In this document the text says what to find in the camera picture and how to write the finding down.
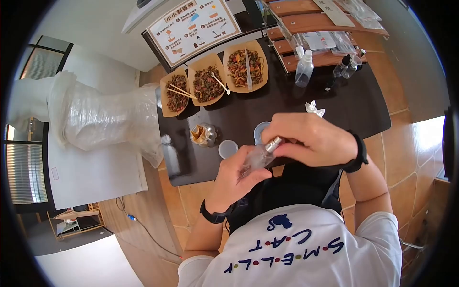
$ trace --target terracotta tile floor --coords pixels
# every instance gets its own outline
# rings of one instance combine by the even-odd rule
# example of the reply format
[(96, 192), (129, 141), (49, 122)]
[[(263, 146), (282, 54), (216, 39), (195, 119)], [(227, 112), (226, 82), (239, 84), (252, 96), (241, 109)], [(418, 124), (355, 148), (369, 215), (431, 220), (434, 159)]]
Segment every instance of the terracotta tile floor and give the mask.
[[(443, 117), (412, 124), (402, 86), (387, 55), (379, 51), (368, 52), (367, 58), (386, 100), (392, 127), (364, 141), (368, 154), (389, 187), (393, 210), (399, 220), (399, 236), (407, 242), (414, 242), (422, 228), (433, 179), (442, 168)], [(160, 79), (162, 68), (155, 69), (157, 71), (153, 69), (152, 72)], [(281, 175), (282, 169), (283, 166), (274, 168), (274, 175)], [(159, 173), (172, 223), (184, 247), (200, 204), (211, 190), (213, 181), (173, 187), (164, 163), (159, 167)], [(345, 174), (341, 179), (340, 198), (346, 226), (354, 233), (355, 199)], [(220, 250), (228, 238), (224, 228), (222, 234)], [(408, 266), (413, 258), (413, 252), (407, 252), (404, 266)]]

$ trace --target black wristband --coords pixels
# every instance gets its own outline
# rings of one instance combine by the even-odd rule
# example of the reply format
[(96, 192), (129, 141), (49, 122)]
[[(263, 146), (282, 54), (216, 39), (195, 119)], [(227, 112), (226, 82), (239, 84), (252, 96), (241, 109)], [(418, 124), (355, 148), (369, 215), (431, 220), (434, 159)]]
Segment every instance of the black wristband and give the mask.
[(360, 137), (356, 134), (354, 134), (351, 130), (348, 130), (350, 134), (352, 134), (357, 142), (357, 157), (348, 163), (342, 165), (342, 168), (345, 172), (347, 173), (352, 173), (356, 172), (360, 169), (362, 164), (368, 164), (367, 160), (367, 148), (365, 146), (365, 143)]
[(204, 218), (207, 219), (210, 223), (214, 223), (214, 224), (223, 223), (223, 221), (225, 221), (226, 216), (231, 213), (232, 206), (230, 206), (223, 213), (214, 212), (210, 214), (206, 209), (205, 201), (206, 201), (205, 199), (202, 201), (199, 212), (202, 213), (202, 216), (204, 216)]

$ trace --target white t-shirt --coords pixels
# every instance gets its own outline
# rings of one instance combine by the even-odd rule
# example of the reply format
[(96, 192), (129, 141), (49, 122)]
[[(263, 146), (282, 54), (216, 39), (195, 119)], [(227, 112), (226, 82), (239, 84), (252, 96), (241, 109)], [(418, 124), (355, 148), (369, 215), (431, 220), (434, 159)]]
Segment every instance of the white t-shirt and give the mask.
[(397, 218), (375, 212), (352, 235), (334, 210), (276, 208), (238, 228), (217, 257), (179, 266), (185, 286), (399, 286)]

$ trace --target wooden chopsticks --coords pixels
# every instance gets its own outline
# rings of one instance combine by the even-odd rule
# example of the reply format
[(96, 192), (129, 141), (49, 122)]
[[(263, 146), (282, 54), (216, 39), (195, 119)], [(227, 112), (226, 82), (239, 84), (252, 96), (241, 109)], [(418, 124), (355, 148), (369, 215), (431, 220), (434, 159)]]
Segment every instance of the wooden chopsticks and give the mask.
[(172, 87), (174, 87), (174, 88), (176, 88), (176, 89), (178, 89), (178, 90), (180, 90), (180, 91), (182, 91), (183, 93), (180, 93), (180, 92), (178, 92), (178, 91), (176, 91), (176, 90), (173, 90), (173, 89), (169, 89), (169, 88), (168, 88), (169, 91), (172, 91), (172, 92), (174, 92), (174, 93), (177, 93), (177, 94), (180, 94), (180, 95), (183, 95), (183, 96), (187, 96), (187, 97), (192, 98), (192, 99), (195, 99), (195, 100), (198, 99), (198, 98), (196, 98), (195, 96), (193, 96), (192, 94), (190, 94), (190, 93), (188, 93), (188, 92), (182, 90), (182, 89), (179, 88), (179, 87), (174, 86), (173, 84), (169, 84), (169, 85), (172, 86)]

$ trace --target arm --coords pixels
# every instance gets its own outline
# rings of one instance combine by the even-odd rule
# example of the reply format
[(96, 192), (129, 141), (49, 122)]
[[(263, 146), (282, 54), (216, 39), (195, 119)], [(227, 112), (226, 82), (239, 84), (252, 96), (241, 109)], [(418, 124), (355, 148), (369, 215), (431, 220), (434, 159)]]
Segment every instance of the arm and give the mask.
[[(355, 138), (347, 131), (311, 113), (278, 113), (262, 132), (263, 142), (276, 136), (292, 138), (303, 145), (285, 143), (274, 155), (289, 157), (307, 166), (330, 166), (348, 163), (357, 156)], [(356, 229), (370, 214), (377, 211), (392, 213), (391, 200), (386, 181), (368, 157), (369, 164), (347, 174), (355, 204)]]
[(223, 223), (210, 223), (202, 214), (199, 214), (191, 230), (190, 237), (186, 242), (183, 260), (197, 255), (217, 256), (219, 253), (218, 249), (222, 243), (222, 230)]
[[(220, 164), (212, 191), (205, 199), (209, 213), (223, 213), (231, 204), (243, 198), (258, 182), (271, 177), (267, 169), (254, 170), (247, 177), (240, 179), (240, 170), (246, 155), (253, 146), (242, 146), (232, 157)], [(197, 255), (218, 255), (222, 242), (223, 223), (214, 224), (199, 214), (186, 243), (183, 260)]]
[(372, 213), (377, 211), (392, 213), (386, 180), (368, 155), (367, 159), (368, 164), (362, 164), (358, 171), (347, 174), (347, 180), (356, 200), (355, 230)]

